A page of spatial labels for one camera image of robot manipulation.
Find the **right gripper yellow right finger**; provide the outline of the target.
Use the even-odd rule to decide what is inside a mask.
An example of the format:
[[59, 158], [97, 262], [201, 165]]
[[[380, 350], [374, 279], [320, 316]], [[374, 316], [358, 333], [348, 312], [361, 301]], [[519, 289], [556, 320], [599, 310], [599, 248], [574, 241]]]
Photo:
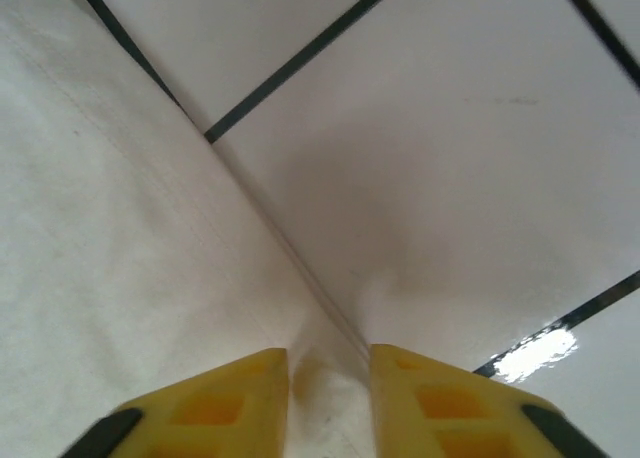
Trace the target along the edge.
[[537, 395], [389, 344], [369, 358], [376, 458], [611, 458]]

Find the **cream white t-shirt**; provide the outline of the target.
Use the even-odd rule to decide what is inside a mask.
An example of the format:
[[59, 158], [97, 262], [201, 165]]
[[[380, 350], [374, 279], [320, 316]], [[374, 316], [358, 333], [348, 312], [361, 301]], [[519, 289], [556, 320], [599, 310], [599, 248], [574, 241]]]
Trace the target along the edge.
[[0, 458], [271, 347], [286, 458], [375, 458], [361, 347], [212, 147], [75, 0], [0, 0]]

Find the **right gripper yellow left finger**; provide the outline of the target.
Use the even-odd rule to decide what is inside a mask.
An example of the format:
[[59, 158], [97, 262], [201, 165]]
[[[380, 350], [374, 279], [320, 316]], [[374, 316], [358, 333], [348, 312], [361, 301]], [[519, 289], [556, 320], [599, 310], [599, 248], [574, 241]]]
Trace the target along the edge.
[[60, 458], [284, 458], [288, 396], [268, 348], [119, 405]]

